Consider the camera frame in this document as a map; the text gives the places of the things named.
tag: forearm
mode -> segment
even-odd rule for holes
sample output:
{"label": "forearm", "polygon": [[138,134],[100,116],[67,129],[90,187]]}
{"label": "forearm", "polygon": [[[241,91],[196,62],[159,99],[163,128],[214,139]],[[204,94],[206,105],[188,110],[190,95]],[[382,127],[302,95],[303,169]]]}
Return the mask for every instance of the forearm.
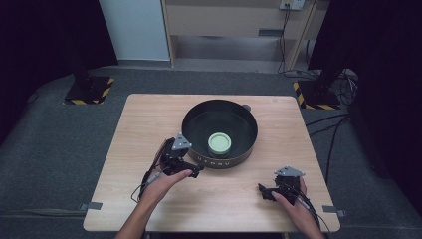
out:
{"label": "forearm", "polygon": [[115,238],[139,239],[145,230],[146,223],[148,222],[149,217],[151,216],[156,205],[157,203],[153,201],[139,201]]}

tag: finger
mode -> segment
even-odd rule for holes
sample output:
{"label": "finger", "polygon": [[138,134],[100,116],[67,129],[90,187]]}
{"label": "finger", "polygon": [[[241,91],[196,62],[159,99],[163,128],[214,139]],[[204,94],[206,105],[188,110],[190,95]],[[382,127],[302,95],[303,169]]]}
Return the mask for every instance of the finger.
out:
{"label": "finger", "polygon": [[186,170],[180,171],[176,174],[169,176],[169,178],[171,178],[171,181],[174,185],[177,182],[179,182],[179,181],[185,179],[186,177],[188,177],[190,174],[192,174],[192,170],[186,169]]}
{"label": "finger", "polygon": [[292,204],[288,201],[288,199],[286,199],[286,197],[284,197],[282,194],[277,193],[275,191],[271,192],[271,195],[273,195],[273,197],[280,203],[282,204],[282,206],[287,210],[290,211],[293,209]]}

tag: white cabinet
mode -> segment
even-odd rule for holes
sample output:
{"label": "white cabinet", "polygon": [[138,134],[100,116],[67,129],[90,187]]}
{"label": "white cabinet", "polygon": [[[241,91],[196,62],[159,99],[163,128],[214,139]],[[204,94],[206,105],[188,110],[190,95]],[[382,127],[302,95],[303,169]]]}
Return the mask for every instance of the white cabinet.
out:
{"label": "white cabinet", "polygon": [[169,61],[158,0],[100,0],[119,60]]}

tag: electrical socket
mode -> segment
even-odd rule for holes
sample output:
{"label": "electrical socket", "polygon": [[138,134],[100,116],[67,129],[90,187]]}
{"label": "electrical socket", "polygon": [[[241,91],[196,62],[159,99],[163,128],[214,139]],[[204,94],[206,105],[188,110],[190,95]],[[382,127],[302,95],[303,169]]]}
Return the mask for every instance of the electrical socket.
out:
{"label": "electrical socket", "polygon": [[280,2],[280,9],[302,10],[304,8],[305,0],[282,0]]}

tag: black stand base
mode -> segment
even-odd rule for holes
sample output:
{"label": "black stand base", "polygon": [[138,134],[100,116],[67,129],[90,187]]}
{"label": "black stand base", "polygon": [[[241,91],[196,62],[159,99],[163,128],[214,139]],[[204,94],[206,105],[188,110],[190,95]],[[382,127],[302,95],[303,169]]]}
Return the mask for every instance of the black stand base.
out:
{"label": "black stand base", "polygon": [[90,77],[91,83],[82,89],[75,81],[65,96],[65,105],[97,105],[101,104],[111,88],[114,79],[110,77]]}
{"label": "black stand base", "polygon": [[303,109],[339,110],[340,101],[335,93],[326,91],[323,95],[314,93],[315,81],[298,81],[294,83],[299,105]]}

